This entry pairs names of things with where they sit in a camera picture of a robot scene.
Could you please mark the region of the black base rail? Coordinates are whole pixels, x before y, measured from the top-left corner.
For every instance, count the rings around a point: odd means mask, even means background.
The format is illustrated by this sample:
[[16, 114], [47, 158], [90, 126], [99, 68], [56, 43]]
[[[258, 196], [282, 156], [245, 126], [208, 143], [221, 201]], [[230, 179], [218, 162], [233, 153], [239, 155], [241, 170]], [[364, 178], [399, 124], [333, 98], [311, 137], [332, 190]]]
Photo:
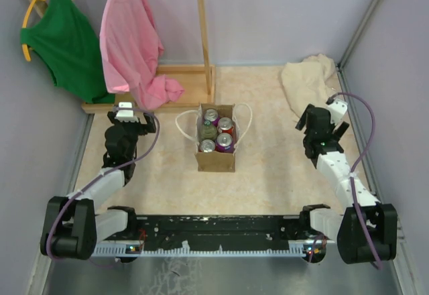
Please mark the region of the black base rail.
[[299, 215], [139, 215], [131, 232], [114, 233], [93, 257], [298, 257], [320, 262], [332, 241]]

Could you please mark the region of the red coke can back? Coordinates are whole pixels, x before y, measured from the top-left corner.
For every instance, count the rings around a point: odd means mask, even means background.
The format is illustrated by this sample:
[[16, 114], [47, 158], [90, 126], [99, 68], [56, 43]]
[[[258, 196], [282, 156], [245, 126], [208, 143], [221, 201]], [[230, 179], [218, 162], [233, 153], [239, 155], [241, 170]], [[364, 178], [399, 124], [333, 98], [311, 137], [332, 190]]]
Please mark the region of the red coke can back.
[[228, 133], [229, 135], [233, 136], [234, 122], [231, 118], [222, 117], [218, 121], [217, 130], [219, 134]]

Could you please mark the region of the beige cloth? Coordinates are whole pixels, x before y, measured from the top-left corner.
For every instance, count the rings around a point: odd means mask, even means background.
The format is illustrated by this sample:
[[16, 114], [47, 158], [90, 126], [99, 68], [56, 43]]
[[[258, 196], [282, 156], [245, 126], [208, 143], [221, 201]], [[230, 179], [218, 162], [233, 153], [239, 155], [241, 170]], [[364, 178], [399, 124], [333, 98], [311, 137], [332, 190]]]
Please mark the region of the beige cloth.
[[334, 60], [324, 54], [288, 62], [280, 77], [290, 109], [300, 118], [308, 104], [325, 107], [334, 90], [326, 85], [336, 72]]

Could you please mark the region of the red coke can front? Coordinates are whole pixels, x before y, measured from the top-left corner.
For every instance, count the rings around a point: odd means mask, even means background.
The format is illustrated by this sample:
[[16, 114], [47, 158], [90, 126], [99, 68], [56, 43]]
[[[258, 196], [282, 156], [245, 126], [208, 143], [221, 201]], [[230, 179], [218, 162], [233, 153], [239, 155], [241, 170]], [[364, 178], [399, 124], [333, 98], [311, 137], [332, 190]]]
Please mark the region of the red coke can front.
[[210, 153], [216, 151], [216, 143], [211, 139], [204, 139], [200, 142], [199, 152]]

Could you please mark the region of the red coke can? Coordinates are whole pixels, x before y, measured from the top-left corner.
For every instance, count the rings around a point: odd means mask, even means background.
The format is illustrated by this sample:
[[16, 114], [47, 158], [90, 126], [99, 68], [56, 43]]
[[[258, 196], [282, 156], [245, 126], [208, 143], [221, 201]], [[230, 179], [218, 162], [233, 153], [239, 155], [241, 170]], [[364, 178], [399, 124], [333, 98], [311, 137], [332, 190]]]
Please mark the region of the red coke can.
[[233, 136], [234, 122], [231, 118], [222, 117], [218, 121], [217, 130], [219, 134], [228, 133], [229, 135]]
[[200, 142], [199, 152], [210, 153], [216, 151], [216, 143], [211, 139], [204, 139]]

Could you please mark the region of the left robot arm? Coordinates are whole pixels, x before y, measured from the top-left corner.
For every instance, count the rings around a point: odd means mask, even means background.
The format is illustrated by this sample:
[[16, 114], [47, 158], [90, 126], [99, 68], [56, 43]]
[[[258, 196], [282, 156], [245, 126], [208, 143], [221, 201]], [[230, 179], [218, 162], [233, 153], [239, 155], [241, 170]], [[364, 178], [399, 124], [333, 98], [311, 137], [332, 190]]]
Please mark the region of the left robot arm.
[[107, 114], [111, 126], [105, 131], [103, 166], [99, 174], [80, 190], [52, 197], [46, 207], [40, 251], [51, 259], [87, 260], [98, 243], [119, 235], [134, 238], [139, 232], [135, 210], [113, 206], [101, 215], [95, 211], [132, 179], [137, 142], [143, 135], [158, 135], [160, 122], [149, 112], [141, 123], [132, 107], [119, 107]]

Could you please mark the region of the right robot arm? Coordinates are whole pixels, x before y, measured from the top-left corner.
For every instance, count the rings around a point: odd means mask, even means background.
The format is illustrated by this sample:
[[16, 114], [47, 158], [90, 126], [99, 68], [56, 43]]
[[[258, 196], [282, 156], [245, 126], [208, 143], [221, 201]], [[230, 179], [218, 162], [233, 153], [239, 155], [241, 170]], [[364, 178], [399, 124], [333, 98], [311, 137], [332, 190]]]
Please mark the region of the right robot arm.
[[346, 112], [347, 104], [340, 99], [325, 108], [309, 104], [296, 125], [304, 131], [305, 156], [327, 179], [345, 210], [339, 215], [327, 206], [312, 209], [299, 228], [309, 239], [322, 233], [335, 241], [347, 264], [380, 264], [396, 257], [397, 212], [371, 194], [348, 163], [339, 143], [349, 127], [342, 120]]

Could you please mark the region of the purple can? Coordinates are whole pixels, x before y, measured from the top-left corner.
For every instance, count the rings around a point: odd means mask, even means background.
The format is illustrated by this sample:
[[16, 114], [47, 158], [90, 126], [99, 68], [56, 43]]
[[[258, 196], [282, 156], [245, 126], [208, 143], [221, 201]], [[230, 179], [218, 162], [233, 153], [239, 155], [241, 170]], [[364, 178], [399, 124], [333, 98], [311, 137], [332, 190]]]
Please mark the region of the purple can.
[[216, 109], [207, 109], [203, 115], [204, 121], [210, 121], [215, 127], [218, 125], [220, 115]]
[[234, 152], [233, 137], [228, 133], [219, 134], [215, 143], [217, 152], [230, 154]]

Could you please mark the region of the brown canvas bag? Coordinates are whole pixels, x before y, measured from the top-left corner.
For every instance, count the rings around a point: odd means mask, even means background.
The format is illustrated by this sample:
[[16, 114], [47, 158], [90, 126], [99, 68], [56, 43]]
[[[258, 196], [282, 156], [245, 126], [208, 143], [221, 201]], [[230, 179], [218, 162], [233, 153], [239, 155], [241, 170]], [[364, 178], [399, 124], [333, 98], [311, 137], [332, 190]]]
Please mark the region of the brown canvas bag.
[[[240, 130], [236, 116], [238, 108], [245, 107], [249, 120]], [[179, 119], [195, 114], [194, 134], [186, 133], [179, 125]], [[180, 113], [175, 118], [178, 131], [196, 147], [195, 158], [200, 172], [235, 172], [236, 153], [253, 120], [253, 110], [247, 103], [236, 105], [215, 105], [201, 103], [197, 110]]]

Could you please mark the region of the pink shirt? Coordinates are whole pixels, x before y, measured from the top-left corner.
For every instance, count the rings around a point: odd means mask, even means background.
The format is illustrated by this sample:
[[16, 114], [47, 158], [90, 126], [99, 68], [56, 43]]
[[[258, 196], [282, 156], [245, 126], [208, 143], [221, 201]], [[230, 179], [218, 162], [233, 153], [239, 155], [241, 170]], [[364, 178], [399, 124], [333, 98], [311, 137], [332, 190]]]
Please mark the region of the pink shirt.
[[183, 95], [176, 79], [156, 74], [164, 47], [148, 0], [107, 0], [99, 40], [109, 93], [131, 93], [138, 107], [146, 110]]

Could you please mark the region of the green shirt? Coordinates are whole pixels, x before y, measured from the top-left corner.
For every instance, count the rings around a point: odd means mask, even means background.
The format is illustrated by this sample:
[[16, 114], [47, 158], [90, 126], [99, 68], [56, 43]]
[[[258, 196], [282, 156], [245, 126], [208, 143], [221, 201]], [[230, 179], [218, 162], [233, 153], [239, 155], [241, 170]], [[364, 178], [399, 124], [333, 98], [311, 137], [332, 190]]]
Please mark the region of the green shirt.
[[40, 17], [33, 11], [20, 40], [25, 59], [37, 54], [55, 86], [88, 104], [111, 104], [115, 96], [105, 85], [99, 39], [73, 0], [46, 0]]

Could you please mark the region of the wooden clothes rack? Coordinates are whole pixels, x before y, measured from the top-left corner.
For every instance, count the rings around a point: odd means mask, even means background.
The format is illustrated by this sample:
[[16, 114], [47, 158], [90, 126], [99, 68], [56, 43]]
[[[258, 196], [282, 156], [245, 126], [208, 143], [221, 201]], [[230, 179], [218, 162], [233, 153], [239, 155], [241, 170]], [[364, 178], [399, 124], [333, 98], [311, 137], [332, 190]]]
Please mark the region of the wooden clothes rack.
[[[158, 108], [161, 113], [197, 108], [201, 103], [214, 103], [215, 101], [215, 66], [210, 63], [208, 55], [208, 32], [204, 0], [197, 0], [197, 5], [204, 64], [161, 64], [158, 66], [158, 74], [164, 74], [176, 79], [184, 88], [184, 94], [176, 102], [169, 102]], [[47, 8], [46, 0], [29, 0], [22, 28], [27, 26], [33, 11], [36, 11], [42, 17]]]

